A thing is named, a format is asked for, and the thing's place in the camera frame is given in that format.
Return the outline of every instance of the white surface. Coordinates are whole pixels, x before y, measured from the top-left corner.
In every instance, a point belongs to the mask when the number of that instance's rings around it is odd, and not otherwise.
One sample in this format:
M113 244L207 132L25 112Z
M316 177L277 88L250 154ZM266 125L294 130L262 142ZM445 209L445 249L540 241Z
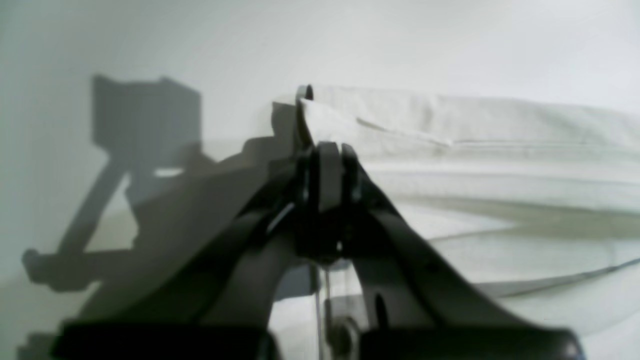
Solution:
M306 83L640 113L639 14L629 0L5 0L0 358L55 331L99 286L54 293L29 283L20 261L28 248L55 250L106 164L91 139L93 76L166 77L200 93L204 149L219 161L270 135L271 102ZM95 235L104 247L135 236L125 189Z

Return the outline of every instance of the white cloth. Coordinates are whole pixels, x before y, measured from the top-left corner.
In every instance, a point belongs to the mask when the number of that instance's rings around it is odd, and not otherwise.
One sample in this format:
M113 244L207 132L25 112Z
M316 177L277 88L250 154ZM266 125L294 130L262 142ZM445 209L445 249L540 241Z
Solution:
M314 142L352 145L408 223L589 359L640 354L640 117L514 99L313 86Z

